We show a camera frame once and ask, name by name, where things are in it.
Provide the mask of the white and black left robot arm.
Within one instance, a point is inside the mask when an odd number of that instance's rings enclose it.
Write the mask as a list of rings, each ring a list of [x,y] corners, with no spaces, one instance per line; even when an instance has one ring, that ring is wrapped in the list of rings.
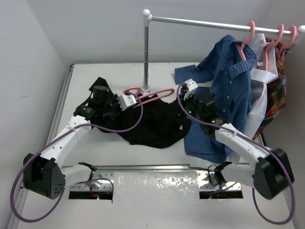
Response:
[[[68,124],[54,139],[54,143],[32,158],[28,154],[24,163],[23,185],[26,189],[50,199],[56,199],[63,190],[77,183],[91,180],[95,167],[80,162],[63,168],[68,154],[88,134],[98,119],[113,119],[122,112],[122,95],[114,94],[106,86],[94,86],[89,98],[74,111]]]

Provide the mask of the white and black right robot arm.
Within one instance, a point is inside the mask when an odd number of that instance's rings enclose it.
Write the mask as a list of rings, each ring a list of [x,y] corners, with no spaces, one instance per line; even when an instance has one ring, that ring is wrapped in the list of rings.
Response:
[[[214,100],[208,95],[199,102],[186,92],[177,95],[177,102],[185,116],[200,124],[204,136],[224,144],[248,162],[247,166],[231,161],[216,166],[212,174],[216,186],[236,181],[252,187],[268,200],[287,187],[293,189],[295,179],[284,150],[269,149],[239,132],[216,113]]]

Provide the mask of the pink hanger holding white shirt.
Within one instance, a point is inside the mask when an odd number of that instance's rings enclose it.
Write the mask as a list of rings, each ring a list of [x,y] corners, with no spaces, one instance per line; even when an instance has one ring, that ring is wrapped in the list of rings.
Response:
[[[140,87],[134,86],[134,87],[126,88],[123,91],[123,93],[128,94],[128,93],[130,93],[131,91],[134,91],[134,90],[136,91],[135,92],[136,96],[138,96],[142,91]],[[145,99],[145,98],[149,97],[150,99],[142,102],[142,104],[147,104],[147,103],[150,103],[150,102],[153,102],[153,101],[156,101],[156,100],[160,100],[161,98],[168,97],[168,96],[172,95],[174,93],[174,91],[175,90],[173,88],[166,88],[166,89],[162,89],[162,90],[159,90],[159,91],[156,91],[156,92],[148,93],[146,95],[141,95],[141,96],[139,96],[138,100]]]

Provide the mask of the black shirt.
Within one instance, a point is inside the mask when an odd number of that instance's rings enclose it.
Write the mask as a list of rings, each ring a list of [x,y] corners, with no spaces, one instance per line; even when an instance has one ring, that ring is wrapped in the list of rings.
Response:
[[[91,93],[94,86],[109,88],[106,80],[101,77],[90,87]],[[177,101],[166,103],[160,99],[142,104],[150,98],[138,100],[142,94],[136,96],[135,92],[125,94],[134,95],[137,101],[135,106],[127,108],[115,119],[98,119],[94,127],[105,133],[117,133],[131,145],[159,149],[170,147],[188,134],[192,122],[180,114]]]

